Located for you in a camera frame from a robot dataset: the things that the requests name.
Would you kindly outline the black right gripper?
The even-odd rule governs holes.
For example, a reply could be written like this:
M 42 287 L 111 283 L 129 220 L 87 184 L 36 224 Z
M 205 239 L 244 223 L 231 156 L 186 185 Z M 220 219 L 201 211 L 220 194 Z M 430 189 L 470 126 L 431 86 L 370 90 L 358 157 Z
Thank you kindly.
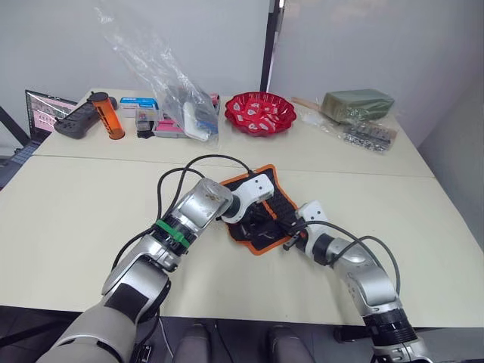
M 291 239 L 286 241 L 283 244 L 283 249 L 285 251 L 290 250 L 292 247 L 295 247 L 299 250 L 305 250 L 306 249 L 306 244 L 308 243 L 308 232 L 307 232 L 307 227 L 305 225 L 302 225 L 298 221 L 281 221 L 281 228 L 284 231 L 290 231 L 291 234 Z

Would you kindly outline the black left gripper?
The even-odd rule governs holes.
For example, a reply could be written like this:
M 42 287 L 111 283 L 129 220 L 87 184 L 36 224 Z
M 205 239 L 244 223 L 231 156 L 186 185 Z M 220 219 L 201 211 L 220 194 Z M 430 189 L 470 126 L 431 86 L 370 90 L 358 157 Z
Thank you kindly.
M 244 215 L 244 228 L 247 231 L 269 231 L 274 227 L 271 213 L 263 202 L 251 204 Z

